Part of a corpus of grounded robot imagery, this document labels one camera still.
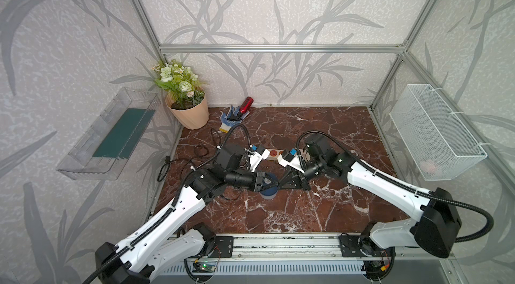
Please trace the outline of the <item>blue cordless meat grinder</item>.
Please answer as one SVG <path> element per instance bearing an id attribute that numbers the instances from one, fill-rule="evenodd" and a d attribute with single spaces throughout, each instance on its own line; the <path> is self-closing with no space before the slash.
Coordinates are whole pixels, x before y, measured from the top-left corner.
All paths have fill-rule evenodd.
<path id="1" fill-rule="evenodd" d="M 278 178 L 272 173 L 267 173 L 264 179 L 264 189 L 260 191 L 260 195 L 265 200 L 271 200 L 278 193 Z"/>

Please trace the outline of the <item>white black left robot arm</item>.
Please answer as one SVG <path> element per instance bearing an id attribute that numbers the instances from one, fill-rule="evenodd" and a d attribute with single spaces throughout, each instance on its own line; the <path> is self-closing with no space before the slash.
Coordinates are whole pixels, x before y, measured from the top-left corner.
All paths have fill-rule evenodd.
<path id="1" fill-rule="evenodd" d="M 106 242 L 97 249 L 97 268 L 85 282 L 150 283 L 171 264 L 210 253 L 216 235 L 204 226 L 180 238 L 171 237 L 228 186 L 259 191 L 266 174 L 257 168 L 269 155 L 262 145 L 219 147 L 213 157 L 185 177 L 174 199 L 154 217 L 116 245 Z"/>

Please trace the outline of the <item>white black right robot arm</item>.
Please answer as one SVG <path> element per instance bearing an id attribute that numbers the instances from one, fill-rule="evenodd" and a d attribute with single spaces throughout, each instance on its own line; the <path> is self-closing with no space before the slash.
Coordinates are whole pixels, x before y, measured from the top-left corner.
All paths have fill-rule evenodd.
<path id="1" fill-rule="evenodd" d="M 441 188 L 430 191 L 401 181 L 361 160 L 324 132 L 305 132 L 298 141 L 305 143 L 308 157 L 300 154 L 299 146 L 278 156 L 278 163 L 287 169 L 280 188 L 291 186 L 308 190 L 310 180 L 321 175 L 341 178 L 389 202 L 408 216 L 406 220 L 368 226 L 362 233 L 364 246 L 415 247 L 434 257 L 447 258 L 454 244 L 479 239 L 494 227 L 494 218 L 484 209 L 455 201 Z M 462 226 L 459 208 L 482 215 L 485 226 L 473 234 L 459 236 Z"/>

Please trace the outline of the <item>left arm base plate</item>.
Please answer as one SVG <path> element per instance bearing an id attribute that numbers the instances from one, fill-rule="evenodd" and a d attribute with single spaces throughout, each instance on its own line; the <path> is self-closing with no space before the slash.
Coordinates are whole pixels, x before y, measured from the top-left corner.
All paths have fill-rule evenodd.
<path id="1" fill-rule="evenodd" d="M 233 246 L 233 236 L 216 236 L 206 241 L 200 252 L 191 258 L 230 258 L 233 254 Z"/>

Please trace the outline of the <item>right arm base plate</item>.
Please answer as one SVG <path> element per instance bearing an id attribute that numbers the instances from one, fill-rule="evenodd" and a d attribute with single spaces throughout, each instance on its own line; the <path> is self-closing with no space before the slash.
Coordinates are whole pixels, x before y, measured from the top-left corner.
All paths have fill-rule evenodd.
<path id="1" fill-rule="evenodd" d="M 342 257 L 391 258 L 396 256 L 394 247 L 382 249 L 366 236 L 342 233 L 338 241 Z"/>

